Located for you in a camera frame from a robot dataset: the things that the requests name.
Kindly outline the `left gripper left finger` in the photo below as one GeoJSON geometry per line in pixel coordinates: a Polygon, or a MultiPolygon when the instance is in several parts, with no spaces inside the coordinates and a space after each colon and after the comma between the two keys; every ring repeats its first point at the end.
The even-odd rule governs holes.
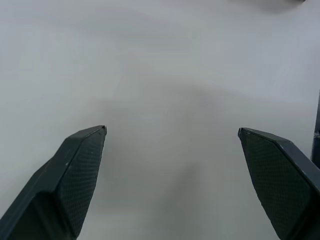
{"type": "Polygon", "coordinates": [[[96,188],[107,128],[68,136],[0,219],[2,240],[75,240],[96,188]]]}

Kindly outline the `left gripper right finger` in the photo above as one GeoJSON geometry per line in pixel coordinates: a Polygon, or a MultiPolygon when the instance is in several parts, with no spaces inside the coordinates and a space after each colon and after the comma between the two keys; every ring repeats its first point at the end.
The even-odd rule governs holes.
{"type": "Polygon", "coordinates": [[[281,240],[320,238],[320,169],[290,140],[240,128],[257,197],[281,240]]]}

